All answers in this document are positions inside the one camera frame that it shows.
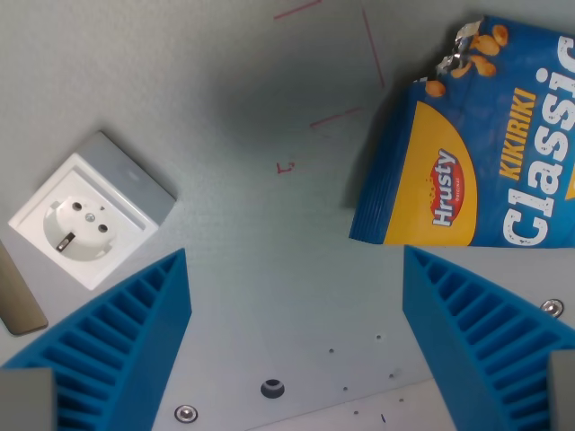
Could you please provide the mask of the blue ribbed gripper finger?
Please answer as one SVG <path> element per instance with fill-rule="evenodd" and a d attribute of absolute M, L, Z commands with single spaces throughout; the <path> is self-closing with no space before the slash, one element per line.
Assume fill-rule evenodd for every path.
<path fill-rule="evenodd" d="M 53 372 L 59 430 L 150 430 L 190 317 L 179 249 L 93 298 L 3 367 Z"/>
<path fill-rule="evenodd" d="M 429 252 L 403 254 L 402 310 L 458 430 L 549 430 L 547 364 L 574 330 Z"/>

